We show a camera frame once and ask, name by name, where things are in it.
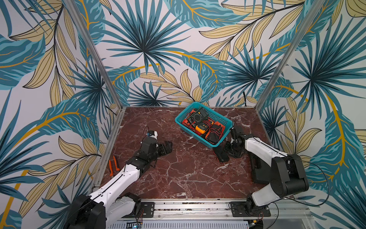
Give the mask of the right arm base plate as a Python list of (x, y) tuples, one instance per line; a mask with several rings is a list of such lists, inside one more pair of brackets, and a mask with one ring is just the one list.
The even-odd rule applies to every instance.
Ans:
[(270, 217), (268, 206), (258, 207), (250, 201), (232, 201), (228, 204), (233, 217)]

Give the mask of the orange multimeter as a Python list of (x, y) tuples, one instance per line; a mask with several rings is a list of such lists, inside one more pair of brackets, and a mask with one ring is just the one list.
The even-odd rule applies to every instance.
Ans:
[(190, 118), (190, 116), (191, 115), (193, 115), (194, 113), (196, 112), (196, 110), (195, 109), (193, 109), (187, 116), (186, 116), (186, 118), (182, 121), (182, 124), (185, 126), (185, 127), (187, 127), (187, 128), (189, 128), (189, 129), (191, 129), (191, 130), (194, 130), (195, 129), (195, 127), (196, 127), (196, 125), (195, 125), (195, 122), (193, 121), (193, 124), (189, 121), (189, 118)]

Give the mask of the yellow multimeter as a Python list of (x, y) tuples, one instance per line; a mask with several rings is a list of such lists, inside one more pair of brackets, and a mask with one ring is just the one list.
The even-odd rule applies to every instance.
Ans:
[(200, 134), (206, 133), (209, 129), (210, 126), (207, 123), (200, 123), (195, 127), (195, 130)]

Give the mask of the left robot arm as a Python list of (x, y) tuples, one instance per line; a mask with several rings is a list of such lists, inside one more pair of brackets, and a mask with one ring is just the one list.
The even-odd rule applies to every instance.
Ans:
[(156, 136), (148, 136), (141, 147), (127, 160), (125, 166), (95, 192), (79, 195), (71, 204), (65, 229), (106, 229), (119, 219), (137, 216), (141, 208), (141, 199), (128, 193), (121, 194), (137, 181), (159, 157), (172, 153), (173, 143), (158, 143)]

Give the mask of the small black multimeter with leads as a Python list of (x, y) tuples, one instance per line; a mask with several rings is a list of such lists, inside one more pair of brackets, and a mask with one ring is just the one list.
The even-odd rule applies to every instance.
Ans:
[(224, 130), (222, 127), (211, 128), (205, 138), (212, 145), (216, 145), (219, 142), (219, 140), (222, 138), (223, 131)]

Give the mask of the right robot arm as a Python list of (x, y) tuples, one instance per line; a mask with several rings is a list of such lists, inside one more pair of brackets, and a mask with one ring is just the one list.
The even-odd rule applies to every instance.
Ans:
[(258, 137), (242, 132), (240, 126), (230, 128), (228, 153), (252, 153), (270, 167), (269, 184), (247, 197), (249, 208), (268, 206), (284, 197), (305, 192), (309, 183), (301, 158), (275, 149)]

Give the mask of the green black dial multimeter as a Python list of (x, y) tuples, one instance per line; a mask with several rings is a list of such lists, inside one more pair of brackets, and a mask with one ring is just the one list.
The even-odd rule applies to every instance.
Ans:
[(197, 109), (190, 117), (189, 120), (192, 124), (199, 124), (208, 118), (208, 113), (204, 108)]

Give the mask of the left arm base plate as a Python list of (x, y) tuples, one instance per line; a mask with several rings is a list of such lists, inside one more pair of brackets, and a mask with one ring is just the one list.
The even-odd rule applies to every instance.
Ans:
[(138, 202), (135, 204), (135, 217), (139, 218), (153, 218), (155, 210), (154, 202)]

